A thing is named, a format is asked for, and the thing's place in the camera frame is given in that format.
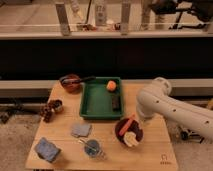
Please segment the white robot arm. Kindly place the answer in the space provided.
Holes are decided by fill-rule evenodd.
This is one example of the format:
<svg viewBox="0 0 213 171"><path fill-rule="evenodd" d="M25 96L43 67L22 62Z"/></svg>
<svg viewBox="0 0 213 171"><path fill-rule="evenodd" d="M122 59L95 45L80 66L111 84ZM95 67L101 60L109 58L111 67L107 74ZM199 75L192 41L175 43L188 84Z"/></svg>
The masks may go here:
<svg viewBox="0 0 213 171"><path fill-rule="evenodd" d="M136 95L138 115L151 119L158 113L213 140L213 111L171 98L171 90L172 85L167 79L153 79Z"/></svg>

